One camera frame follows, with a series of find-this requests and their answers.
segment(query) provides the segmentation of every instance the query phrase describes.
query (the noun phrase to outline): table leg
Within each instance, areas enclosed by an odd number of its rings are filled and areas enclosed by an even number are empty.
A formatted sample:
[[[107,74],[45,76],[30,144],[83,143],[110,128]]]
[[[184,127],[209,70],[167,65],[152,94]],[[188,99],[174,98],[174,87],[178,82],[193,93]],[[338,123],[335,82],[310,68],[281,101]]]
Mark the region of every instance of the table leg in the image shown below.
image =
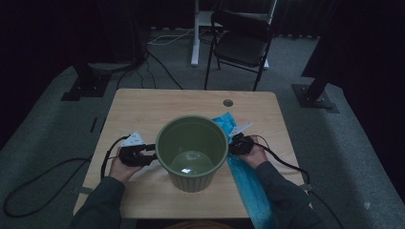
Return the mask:
[[[200,14],[200,7],[199,7],[199,0],[194,1],[195,4],[195,12],[194,12],[194,44],[193,44],[193,53],[191,56],[191,66],[197,67],[199,65],[199,50],[200,50],[200,38],[199,38],[199,14]]]

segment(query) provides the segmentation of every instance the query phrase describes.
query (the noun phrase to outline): green bucket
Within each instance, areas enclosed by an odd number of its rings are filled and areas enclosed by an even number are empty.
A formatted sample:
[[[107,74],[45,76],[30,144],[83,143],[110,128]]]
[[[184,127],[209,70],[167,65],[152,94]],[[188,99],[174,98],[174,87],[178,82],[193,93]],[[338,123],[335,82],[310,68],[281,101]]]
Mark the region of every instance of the green bucket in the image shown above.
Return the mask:
[[[211,119],[185,115],[167,123],[158,134],[156,153],[173,184],[187,193],[206,188],[228,152],[223,129]]]

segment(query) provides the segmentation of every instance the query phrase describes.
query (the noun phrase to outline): sleeve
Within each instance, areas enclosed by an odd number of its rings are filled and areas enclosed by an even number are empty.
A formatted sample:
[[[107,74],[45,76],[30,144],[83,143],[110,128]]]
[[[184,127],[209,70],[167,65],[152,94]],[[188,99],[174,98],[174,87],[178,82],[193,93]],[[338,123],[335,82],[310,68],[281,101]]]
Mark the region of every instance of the sleeve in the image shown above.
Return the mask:
[[[278,228],[325,228],[321,219],[309,207],[308,195],[286,180],[269,161],[260,164],[256,173],[271,200]]]
[[[105,177],[87,197],[75,214],[69,228],[119,228],[119,206],[125,185],[112,177]]]

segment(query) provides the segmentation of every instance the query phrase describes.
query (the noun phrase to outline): blue bag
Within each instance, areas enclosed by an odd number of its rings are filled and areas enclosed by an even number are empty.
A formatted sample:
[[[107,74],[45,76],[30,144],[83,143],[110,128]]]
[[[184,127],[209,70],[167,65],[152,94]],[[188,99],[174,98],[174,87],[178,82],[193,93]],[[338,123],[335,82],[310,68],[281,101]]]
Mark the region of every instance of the blue bag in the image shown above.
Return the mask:
[[[232,139],[229,134],[237,126],[232,114],[226,113],[212,120],[223,128],[230,143]],[[276,228],[276,220],[270,201],[256,176],[255,170],[238,156],[232,154],[228,154],[226,161],[254,227],[256,229]]]

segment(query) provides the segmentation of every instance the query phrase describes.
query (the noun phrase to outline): black chair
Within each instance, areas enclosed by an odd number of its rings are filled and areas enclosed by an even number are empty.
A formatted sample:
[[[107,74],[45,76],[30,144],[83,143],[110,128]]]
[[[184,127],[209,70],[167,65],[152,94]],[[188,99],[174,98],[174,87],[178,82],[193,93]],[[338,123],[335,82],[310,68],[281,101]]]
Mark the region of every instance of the black chair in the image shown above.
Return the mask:
[[[221,25],[224,35],[219,39],[216,24]],[[211,31],[213,38],[209,51],[208,66],[205,75],[204,89],[208,83],[212,54],[220,63],[257,73],[253,91],[256,91],[268,49],[273,36],[273,29],[265,20],[245,16],[227,10],[217,10],[211,15]]]

